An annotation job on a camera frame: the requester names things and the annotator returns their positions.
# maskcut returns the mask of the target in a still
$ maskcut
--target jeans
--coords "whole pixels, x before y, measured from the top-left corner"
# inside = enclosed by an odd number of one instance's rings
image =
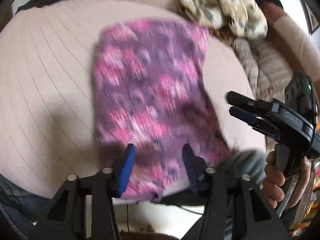
[[[254,150],[245,151],[225,160],[220,171],[234,177],[249,174],[261,188],[265,178],[266,155]],[[27,240],[35,226],[32,222],[49,203],[49,199],[31,194],[0,175],[0,236],[10,240]],[[232,221],[226,221],[225,240],[231,239]]]

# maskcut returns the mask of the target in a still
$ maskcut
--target silver screw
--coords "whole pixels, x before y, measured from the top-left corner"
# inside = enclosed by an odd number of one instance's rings
[[[70,176],[68,177],[68,180],[69,180],[69,181],[75,181],[77,178],[78,178],[77,175],[70,175]]]
[[[251,179],[250,175],[248,174],[242,174],[241,175],[241,179],[245,180],[245,181],[249,181]]]
[[[113,172],[113,169],[110,168],[110,167],[106,167],[106,168],[104,168],[104,169],[102,170],[102,172],[103,172],[104,174],[110,174],[110,173]]]
[[[208,174],[213,174],[216,172],[216,169],[214,167],[206,167],[205,172]]]

